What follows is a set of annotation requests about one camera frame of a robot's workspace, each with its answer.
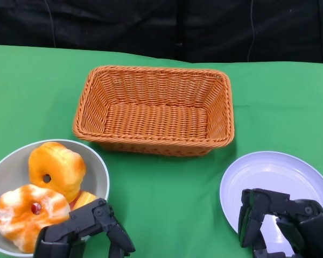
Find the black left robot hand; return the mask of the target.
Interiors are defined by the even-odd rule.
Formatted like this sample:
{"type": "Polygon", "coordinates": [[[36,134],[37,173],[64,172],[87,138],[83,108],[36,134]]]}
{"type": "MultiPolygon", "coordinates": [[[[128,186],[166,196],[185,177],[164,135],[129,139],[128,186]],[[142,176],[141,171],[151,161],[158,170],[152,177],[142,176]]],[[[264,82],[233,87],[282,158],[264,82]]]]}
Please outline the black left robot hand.
{"type": "Polygon", "coordinates": [[[136,249],[113,208],[103,198],[69,213],[64,222],[44,227],[37,238],[33,257],[83,257],[86,237],[105,233],[109,257],[126,257],[136,249]]]}

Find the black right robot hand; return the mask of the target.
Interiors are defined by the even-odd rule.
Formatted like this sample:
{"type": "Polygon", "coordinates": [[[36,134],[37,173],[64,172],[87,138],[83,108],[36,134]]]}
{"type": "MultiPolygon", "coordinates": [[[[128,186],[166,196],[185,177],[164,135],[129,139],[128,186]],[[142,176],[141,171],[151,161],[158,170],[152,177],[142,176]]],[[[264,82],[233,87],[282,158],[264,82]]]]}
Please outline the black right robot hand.
{"type": "Polygon", "coordinates": [[[251,247],[253,257],[285,257],[267,250],[262,223],[276,216],[276,225],[293,249],[293,257],[323,257],[323,207],[315,200],[291,200],[290,195],[264,189],[244,189],[238,221],[242,248],[251,247]]]}

